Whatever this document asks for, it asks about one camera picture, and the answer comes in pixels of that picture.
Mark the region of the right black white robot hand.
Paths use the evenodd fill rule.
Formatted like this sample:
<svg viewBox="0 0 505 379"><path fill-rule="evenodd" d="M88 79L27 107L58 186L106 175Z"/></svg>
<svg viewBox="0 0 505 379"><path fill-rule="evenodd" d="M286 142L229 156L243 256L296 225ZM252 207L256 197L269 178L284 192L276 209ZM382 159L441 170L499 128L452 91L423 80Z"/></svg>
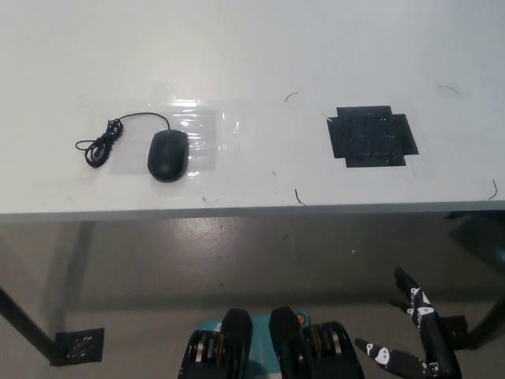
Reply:
<svg viewBox="0 0 505 379"><path fill-rule="evenodd" d="M380 368L400 378L460 378L461 369L443 329L442 318L422 287L400 267L395 268L394 276L396 286L406 296L406 301L392 302L392 305L401 309L415 324L425 358L361 338L355 339L355 346Z"/></svg>

